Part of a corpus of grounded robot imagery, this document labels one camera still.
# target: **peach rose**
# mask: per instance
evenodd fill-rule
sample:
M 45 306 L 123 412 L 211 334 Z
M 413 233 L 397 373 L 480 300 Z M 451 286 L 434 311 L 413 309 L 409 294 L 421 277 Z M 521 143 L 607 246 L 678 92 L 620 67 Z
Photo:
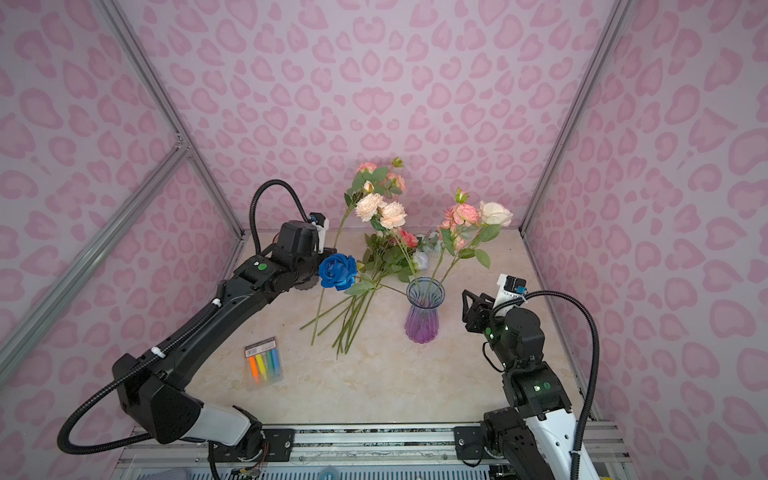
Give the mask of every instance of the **peach rose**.
M 403 193 L 405 193 L 406 179 L 404 179 L 402 175 L 393 174 L 392 172 L 390 172 L 386 175 L 386 177 L 387 177 L 387 180 L 392 181 L 392 185 L 394 185 L 395 187 L 398 187 L 400 190 L 403 191 Z
M 382 217 L 379 219 L 379 222 L 382 224 L 382 227 L 391 230 L 406 224 L 406 209 L 399 202 L 383 204 L 381 209 Z
M 480 222 L 480 213 L 472 205 L 455 205 L 451 207 L 449 213 L 451 214 L 450 220 L 456 225 L 477 225 Z
M 358 172 L 368 172 L 370 174 L 373 173 L 375 169 L 379 168 L 379 165 L 374 164 L 373 162 L 365 162 L 364 164 L 360 164 L 357 171 Z
M 383 203 L 384 197 L 379 194 L 366 195 L 361 199 L 361 201 L 357 202 L 357 207 L 355 207 L 355 214 L 357 214 L 360 220 L 369 222 L 373 216 L 376 215 L 376 211 Z

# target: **artificial flower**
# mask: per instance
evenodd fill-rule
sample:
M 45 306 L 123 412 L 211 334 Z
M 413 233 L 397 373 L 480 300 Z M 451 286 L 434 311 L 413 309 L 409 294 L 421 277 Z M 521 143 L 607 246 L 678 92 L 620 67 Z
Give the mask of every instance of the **artificial flower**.
M 379 194 L 366 195 L 361 199 L 361 201 L 357 202 L 357 207 L 355 207 L 355 214 L 360 220 L 369 222 L 373 216 L 376 215 L 376 211 L 383 203 L 384 197 Z
M 387 180 L 392 181 L 392 185 L 395 187 L 398 187 L 401 191 L 406 191 L 406 179 L 402 177 L 402 175 L 393 174 L 392 172 L 389 172 L 387 175 Z
M 424 252 L 416 252 L 413 254 L 413 264 L 416 265 L 416 269 L 419 271 L 427 270 L 429 268 L 429 257 Z
M 358 172 L 368 172 L 369 174 L 372 174 L 375 169 L 379 168 L 379 165 L 374 164 L 373 162 L 365 162 L 363 164 L 360 164 L 357 171 Z
M 501 225 L 509 227 L 512 223 L 512 212 L 503 205 L 495 202 L 480 202 L 480 220 L 486 225 Z
M 451 216 L 449 220 L 456 225 L 477 225 L 480 222 L 480 214 L 472 205 L 454 205 L 448 213 L 450 213 Z
M 357 261 L 350 255 L 334 253 L 323 260 L 318 271 L 323 288 L 334 286 L 338 291 L 343 291 L 355 283 L 357 275 Z
M 467 240 L 464 240 L 464 238 L 461 235 L 456 235 L 456 238 L 453 239 L 453 250 L 459 251 L 462 248 L 467 246 Z
M 413 233 L 408 233 L 405 230 L 400 230 L 400 238 L 406 247 L 416 248 L 419 246 L 419 240 Z
M 469 198 L 469 195 L 467 194 L 467 192 L 465 192 L 464 190 L 462 190 L 460 187 L 456 187 L 456 196 L 455 196 L 455 199 L 456 199 L 456 203 L 457 203 L 457 204 L 463 204 L 463 203 L 465 203 L 465 202 L 467 201 L 467 199 L 468 199 L 468 198 Z
M 406 209 L 400 204 L 400 202 L 383 204 L 381 206 L 381 210 L 382 217 L 379 219 L 379 222 L 382 224 L 382 227 L 386 228 L 387 230 L 402 227 L 406 224 Z

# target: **pink rose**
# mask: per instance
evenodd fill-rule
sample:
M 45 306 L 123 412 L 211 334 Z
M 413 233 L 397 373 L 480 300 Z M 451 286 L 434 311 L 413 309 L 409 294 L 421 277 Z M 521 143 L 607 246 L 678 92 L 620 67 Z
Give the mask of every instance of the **pink rose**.
M 464 240 L 461 235 L 456 235 L 456 238 L 453 239 L 453 250 L 459 251 L 462 248 L 467 246 L 467 240 Z
M 402 190 L 403 193 L 406 191 L 406 179 L 402 177 L 402 175 L 394 174 L 392 172 L 389 172 L 387 175 L 387 180 L 392 181 L 392 185 L 395 187 L 398 187 L 400 190 Z
M 373 162 L 365 162 L 364 164 L 360 164 L 359 168 L 357 169 L 358 172 L 368 172 L 370 174 L 373 173 L 375 169 L 379 168 L 379 165 L 374 164 Z
M 416 238 L 416 235 L 413 233 L 408 233 L 405 230 L 400 230 L 400 238 L 402 238 L 402 242 L 407 246 L 411 248 L 416 248 L 419 246 L 419 239 Z
M 455 205 L 451 207 L 449 213 L 451 214 L 450 220 L 456 225 L 477 225 L 480 223 L 480 214 L 472 205 Z

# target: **glass vase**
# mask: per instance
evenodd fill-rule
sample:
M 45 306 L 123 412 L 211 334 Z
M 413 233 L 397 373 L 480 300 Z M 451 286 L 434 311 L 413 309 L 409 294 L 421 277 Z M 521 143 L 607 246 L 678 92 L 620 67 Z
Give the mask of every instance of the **glass vase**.
M 439 281 L 421 276 L 408 284 L 406 293 L 411 302 L 406 335 L 417 343 L 433 341 L 440 326 L 437 307 L 445 300 L 445 289 Z

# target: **pink wallpaper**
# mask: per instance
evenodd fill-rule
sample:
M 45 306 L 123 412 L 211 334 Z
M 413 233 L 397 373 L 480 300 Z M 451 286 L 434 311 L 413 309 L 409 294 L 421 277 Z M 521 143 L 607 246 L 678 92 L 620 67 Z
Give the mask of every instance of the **pink wallpaper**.
M 612 3 L 121 2 L 243 224 L 272 177 L 338 221 L 351 169 L 400 155 L 424 227 L 457 186 L 522 218 Z
M 0 345 L 174 142 L 96 13 L 0 4 Z
M 768 476 L 766 73 L 765 1 L 641 2 L 533 229 L 645 479 Z
M 96 479 L 117 452 L 59 452 L 67 416 L 111 380 L 112 363 L 173 332 L 213 294 L 234 238 L 200 179 L 182 164 L 45 340 L 0 391 L 0 478 Z M 94 444 L 135 426 L 112 393 L 73 434 Z

